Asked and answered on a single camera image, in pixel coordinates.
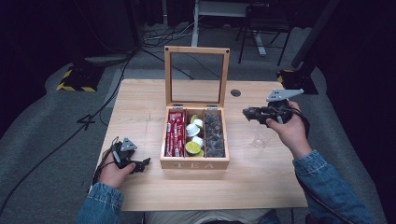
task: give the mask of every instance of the hand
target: hand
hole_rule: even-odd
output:
[[[300,110],[295,102],[289,101],[289,105]],[[280,140],[289,148],[294,159],[300,159],[312,152],[312,148],[306,139],[304,123],[299,116],[293,114],[291,120],[286,124],[279,124],[273,119],[267,119],[266,122],[268,127],[279,134]]]
[[[118,189],[121,186],[121,184],[124,182],[125,177],[129,173],[131,173],[134,168],[135,168],[135,164],[131,163],[125,166],[124,168],[119,169],[116,163],[114,163],[113,154],[110,151],[104,163],[102,173],[99,176],[98,182],[109,185],[114,189]]]

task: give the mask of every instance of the denim jacket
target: denim jacket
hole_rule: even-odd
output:
[[[331,209],[353,223],[374,223],[372,215],[352,188],[340,177],[317,151],[293,161],[297,177]],[[311,215],[317,223],[344,223],[324,209],[306,191]],[[78,214],[78,223],[119,223],[123,195],[107,185],[97,183]],[[269,212],[260,224],[279,223],[275,212]]]

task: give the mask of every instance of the tabletop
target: tabletop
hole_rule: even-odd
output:
[[[190,80],[179,80],[186,85]],[[137,145],[133,160],[151,158],[144,173],[129,175],[120,190],[123,211],[211,210],[307,207],[292,155],[273,134],[266,148],[255,148],[257,120],[242,114],[247,106],[267,105],[278,82],[227,81],[224,117],[230,163],[227,170],[173,170],[160,164],[165,123],[165,81],[124,79],[108,124],[102,152],[118,136]],[[231,95],[239,90],[241,95]]]

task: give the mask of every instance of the wooden box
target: wooden box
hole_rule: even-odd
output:
[[[208,61],[219,64],[217,80],[190,80],[176,79],[172,75],[175,70],[173,59],[194,57],[203,59],[216,57],[217,61]],[[230,153],[227,145],[226,123],[224,118],[224,97],[228,75],[229,49],[196,48],[196,47],[164,47],[165,61],[165,88],[166,114],[163,127],[163,144],[161,149],[161,166],[163,169],[189,170],[226,170],[230,162]],[[168,148],[174,141],[168,137],[170,131],[169,114],[181,112],[184,116],[183,132],[185,137],[182,144],[182,157],[169,156]],[[186,144],[190,142],[186,127],[191,117],[197,115],[203,121],[200,131],[204,139],[203,157],[191,156],[186,151]]]

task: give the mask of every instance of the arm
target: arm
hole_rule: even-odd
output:
[[[290,102],[290,106],[300,110],[299,106]],[[321,202],[354,223],[373,223],[368,209],[362,204],[352,188],[339,176],[317,151],[312,150],[305,136],[302,120],[293,115],[286,124],[279,124],[268,119],[267,124],[274,129],[293,155],[296,176],[304,189],[305,197],[312,216],[319,222],[342,222],[320,203],[315,201],[308,192],[312,192]]]
[[[118,188],[133,169],[134,163],[119,169],[110,153],[98,183],[93,185],[79,211],[78,223],[119,223],[123,195]]]

